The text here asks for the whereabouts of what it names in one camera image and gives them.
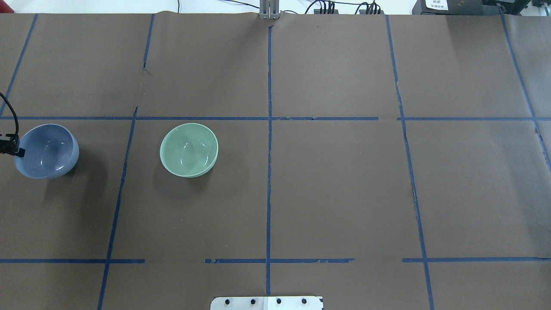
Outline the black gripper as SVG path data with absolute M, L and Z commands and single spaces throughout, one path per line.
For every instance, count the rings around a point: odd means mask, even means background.
M 25 149 L 19 147 L 19 135 L 0 135 L 0 153 L 24 157 Z

